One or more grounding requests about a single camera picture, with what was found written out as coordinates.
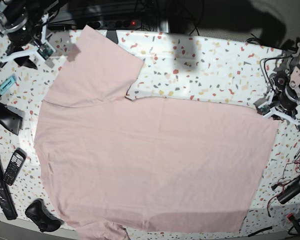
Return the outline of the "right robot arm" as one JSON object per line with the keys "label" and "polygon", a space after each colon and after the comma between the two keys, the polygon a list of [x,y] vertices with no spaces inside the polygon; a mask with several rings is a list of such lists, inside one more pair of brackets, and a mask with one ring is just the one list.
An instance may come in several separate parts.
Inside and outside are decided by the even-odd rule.
{"label": "right robot arm", "polygon": [[47,25],[54,16],[48,12],[51,5],[45,0],[0,0],[0,33],[10,41],[0,70],[10,61],[37,69],[30,56],[53,66],[49,58],[56,50],[47,40]]}

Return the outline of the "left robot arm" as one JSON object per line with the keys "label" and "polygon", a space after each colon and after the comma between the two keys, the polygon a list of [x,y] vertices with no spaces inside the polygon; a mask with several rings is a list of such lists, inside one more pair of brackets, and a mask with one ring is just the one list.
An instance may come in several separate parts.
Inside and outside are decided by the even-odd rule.
{"label": "left robot arm", "polygon": [[263,98],[254,106],[264,118],[287,121],[300,131],[297,119],[300,106],[300,42],[297,50],[283,51],[277,57],[260,60],[260,69],[267,85]]}

